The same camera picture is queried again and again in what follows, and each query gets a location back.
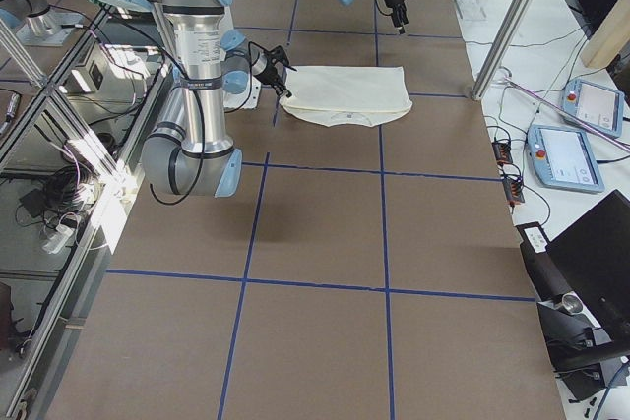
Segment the far blue teach pendant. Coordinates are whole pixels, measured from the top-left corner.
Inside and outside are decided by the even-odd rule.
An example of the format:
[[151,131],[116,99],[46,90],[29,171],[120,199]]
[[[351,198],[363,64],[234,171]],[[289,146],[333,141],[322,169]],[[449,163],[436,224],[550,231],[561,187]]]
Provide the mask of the far blue teach pendant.
[[562,109],[617,139],[622,135],[624,104],[622,91],[575,79],[565,86]]

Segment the blue teach pendant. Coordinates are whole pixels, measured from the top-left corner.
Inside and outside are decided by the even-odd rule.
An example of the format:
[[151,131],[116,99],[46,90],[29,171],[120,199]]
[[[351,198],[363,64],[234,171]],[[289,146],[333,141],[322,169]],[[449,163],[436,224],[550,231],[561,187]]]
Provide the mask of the blue teach pendant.
[[622,135],[624,104],[622,91],[575,79],[565,86],[562,109],[617,139]]
[[601,193],[604,183],[584,131],[532,125],[527,145],[540,183],[556,190]]

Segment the near blue teach pendant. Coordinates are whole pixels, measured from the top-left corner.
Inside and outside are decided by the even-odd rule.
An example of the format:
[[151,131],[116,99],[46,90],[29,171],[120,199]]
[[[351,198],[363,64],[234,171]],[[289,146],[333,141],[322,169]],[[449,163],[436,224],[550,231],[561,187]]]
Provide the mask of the near blue teach pendant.
[[584,131],[532,125],[527,145],[540,183],[556,190],[601,193],[604,183]]

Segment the white long-sleeve cat shirt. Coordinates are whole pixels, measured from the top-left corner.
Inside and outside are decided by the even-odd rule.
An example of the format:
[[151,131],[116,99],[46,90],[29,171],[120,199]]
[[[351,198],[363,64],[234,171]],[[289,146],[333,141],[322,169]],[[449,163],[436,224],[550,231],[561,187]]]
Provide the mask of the white long-sleeve cat shirt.
[[280,99],[282,108],[325,127],[375,127],[412,109],[401,67],[299,66],[286,85],[291,96]]

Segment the wooden board upright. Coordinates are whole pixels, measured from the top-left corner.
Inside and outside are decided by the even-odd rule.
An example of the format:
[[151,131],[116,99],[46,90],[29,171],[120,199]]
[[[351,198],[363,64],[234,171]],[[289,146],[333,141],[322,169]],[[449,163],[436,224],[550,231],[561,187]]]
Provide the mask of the wooden board upright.
[[581,59],[587,68],[605,68],[629,42],[630,0],[617,0],[590,38]]

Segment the aluminium frame post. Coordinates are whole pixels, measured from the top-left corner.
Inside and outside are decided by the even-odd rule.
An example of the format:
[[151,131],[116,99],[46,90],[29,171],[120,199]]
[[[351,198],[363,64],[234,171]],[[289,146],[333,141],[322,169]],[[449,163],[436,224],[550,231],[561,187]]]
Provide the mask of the aluminium frame post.
[[532,1],[512,0],[472,87],[472,100],[481,101],[487,92]]

